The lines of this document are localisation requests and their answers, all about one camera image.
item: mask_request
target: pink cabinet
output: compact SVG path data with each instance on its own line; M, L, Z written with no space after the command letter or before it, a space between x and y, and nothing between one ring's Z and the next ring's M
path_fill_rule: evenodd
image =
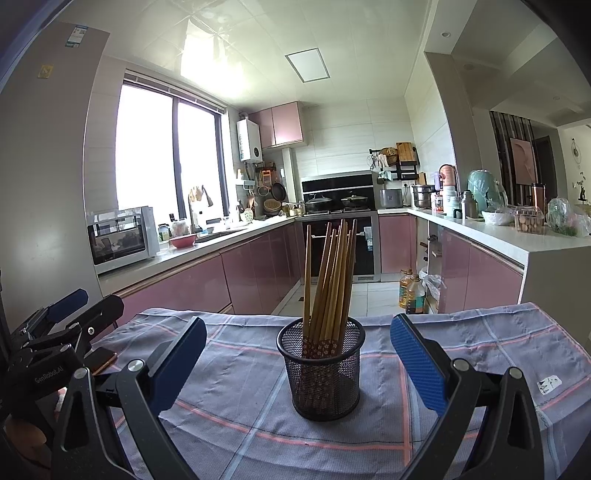
M464 310L514 305L519 302L522 279L505 262L471 245Z
M273 113L270 108L248 115L248 119L259 126L261 136L261 148L272 147L275 142L275 131L273 129Z
M292 223L284 229L285 241L287 242L287 259L290 264L291 285L300 281L300 255L298 252L298 243L296 238L296 225Z
M225 251L222 253L222 262L234 312L237 315L261 313L262 306L250 245L245 243Z
M379 249L382 273L415 270L417 260L417 224L411 215L380 215Z
M461 312L466 301L470 244L444 229L441 253L439 313Z
M124 297L123 325L151 308L221 312L230 303L222 258L217 255Z
M283 230L283 228L277 228L269 233L269 237L271 238L271 258L273 259L275 282L279 295L277 303L287 295L293 286Z
M519 301L522 275L483 247L443 230L439 313L489 309Z
M297 102L251 113L248 118L259 126L262 148L288 145L304 139Z
M256 285L262 307L259 313L270 315L281 301L271 259L271 237L269 234L263 235L248 242L248 245L254 259Z
M274 106L271 110L273 112L275 145L301 142L304 139L297 102Z

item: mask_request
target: water heater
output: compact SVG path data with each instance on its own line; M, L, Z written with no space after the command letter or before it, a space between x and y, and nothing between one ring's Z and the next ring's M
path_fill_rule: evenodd
M240 146L240 160L262 162L261 136L258 125L248 118L236 123L238 126L238 144Z

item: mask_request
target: blue gripper pad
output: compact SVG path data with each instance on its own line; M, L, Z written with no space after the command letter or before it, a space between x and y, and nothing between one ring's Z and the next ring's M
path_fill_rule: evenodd
M425 348L420 333L413 332L409 323L406 315L396 315L390 325L390 341L425 406L442 416L447 408L445 377Z

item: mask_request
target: plastic bag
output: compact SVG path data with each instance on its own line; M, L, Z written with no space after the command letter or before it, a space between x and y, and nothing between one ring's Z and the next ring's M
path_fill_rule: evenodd
M439 292L441 289L441 276L440 275L429 275L427 273L427 267L423 267L418 273L418 277L423 281L423 287L428 289L431 296L439 301Z
M587 236L591 233L591 218L566 199L552 199L548 204L546 221L553 232L568 236Z

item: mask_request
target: label tag on tablecloth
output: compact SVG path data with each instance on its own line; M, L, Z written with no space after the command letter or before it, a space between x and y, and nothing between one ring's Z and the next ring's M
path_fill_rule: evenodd
M542 395L549 394L555 388L558 388L562 385L562 380L559 379L556 375L552 375L550 377L546 377L542 381L538 382L538 388L540 389L540 393Z

